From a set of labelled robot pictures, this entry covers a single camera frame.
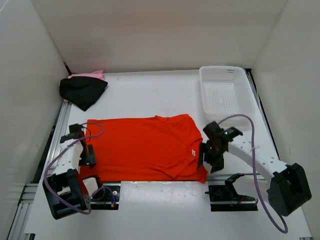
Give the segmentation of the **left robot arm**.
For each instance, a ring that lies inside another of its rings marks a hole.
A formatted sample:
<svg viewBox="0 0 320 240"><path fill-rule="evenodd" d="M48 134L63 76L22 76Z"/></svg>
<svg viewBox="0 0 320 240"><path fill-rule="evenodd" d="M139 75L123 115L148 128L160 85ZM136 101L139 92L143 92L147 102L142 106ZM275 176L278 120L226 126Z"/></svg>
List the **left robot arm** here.
<svg viewBox="0 0 320 240"><path fill-rule="evenodd" d="M72 124L60 138L61 152L45 169L43 190L54 219L91 213L91 196L101 186L96 175L82 179L81 167L97 164L94 147L87 143L85 124Z"/></svg>

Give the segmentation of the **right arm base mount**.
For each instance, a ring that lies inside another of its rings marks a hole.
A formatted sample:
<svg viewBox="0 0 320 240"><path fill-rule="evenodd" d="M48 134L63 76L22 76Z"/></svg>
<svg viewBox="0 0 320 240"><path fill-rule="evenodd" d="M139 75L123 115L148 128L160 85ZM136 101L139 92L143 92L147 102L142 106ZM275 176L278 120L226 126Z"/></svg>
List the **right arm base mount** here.
<svg viewBox="0 0 320 240"><path fill-rule="evenodd" d="M259 199L250 195L239 194L234 183L245 176L243 173L235 173L223 180L223 183L208 184L205 192L209 196L211 212L254 212L258 211Z"/></svg>

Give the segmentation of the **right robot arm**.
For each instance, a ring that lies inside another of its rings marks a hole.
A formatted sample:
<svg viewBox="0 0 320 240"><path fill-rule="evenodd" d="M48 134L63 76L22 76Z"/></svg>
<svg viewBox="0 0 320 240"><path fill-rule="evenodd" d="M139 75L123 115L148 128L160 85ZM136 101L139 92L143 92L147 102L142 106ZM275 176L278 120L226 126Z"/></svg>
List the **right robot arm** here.
<svg viewBox="0 0 320 240"><path fill-rule="evenodd" d="M252 141L235 127L221 128L213 121L203 128L208 140L199 147L198 166L211 166L211 173L224 168L228 152L252 167L269 184L268 203L281 216L287 217L312 198L304 168L287 164L256 148Z"/></svg>

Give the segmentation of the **orange garment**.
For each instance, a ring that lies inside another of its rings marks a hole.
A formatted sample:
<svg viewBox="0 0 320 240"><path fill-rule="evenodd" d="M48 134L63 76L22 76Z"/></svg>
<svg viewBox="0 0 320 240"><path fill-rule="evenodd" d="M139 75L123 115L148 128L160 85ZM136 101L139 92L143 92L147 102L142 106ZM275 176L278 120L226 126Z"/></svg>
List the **orange garment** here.
<svg viewBox="0 0 320 240"><path fill-rule="evenodd" d="M202 134L188 114L172 117L90 119L88 129L96 156L94 167L80 176L102 182L196 181L208 171L198 165Z"/></svg>

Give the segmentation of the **white plastic basket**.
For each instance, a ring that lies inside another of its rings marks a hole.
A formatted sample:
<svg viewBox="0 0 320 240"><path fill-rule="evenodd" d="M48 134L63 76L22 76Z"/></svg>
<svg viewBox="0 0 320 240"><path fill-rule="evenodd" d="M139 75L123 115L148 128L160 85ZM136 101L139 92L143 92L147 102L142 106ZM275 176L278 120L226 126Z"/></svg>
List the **white plastic basket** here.
<svg viewBox="0 0 320 240"><path fill-rule="evenodd" d="M202 107L209 122L238 114L254 116L252 89L243 68L202 66L199 80Z"/></svg>

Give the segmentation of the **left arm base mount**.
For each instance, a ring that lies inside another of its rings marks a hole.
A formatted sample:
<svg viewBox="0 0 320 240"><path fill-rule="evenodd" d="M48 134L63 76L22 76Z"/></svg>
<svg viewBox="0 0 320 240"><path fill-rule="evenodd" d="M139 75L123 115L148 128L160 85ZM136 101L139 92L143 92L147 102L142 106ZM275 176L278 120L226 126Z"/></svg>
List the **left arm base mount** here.
<svg viewBox="0 0 320 240"><path fill-rule="evenodd" d="M121 196L120 182L104 182L102 186L106 188L99 190L90 199L92 210L110 210L116 211L119 209Z"/></svg>

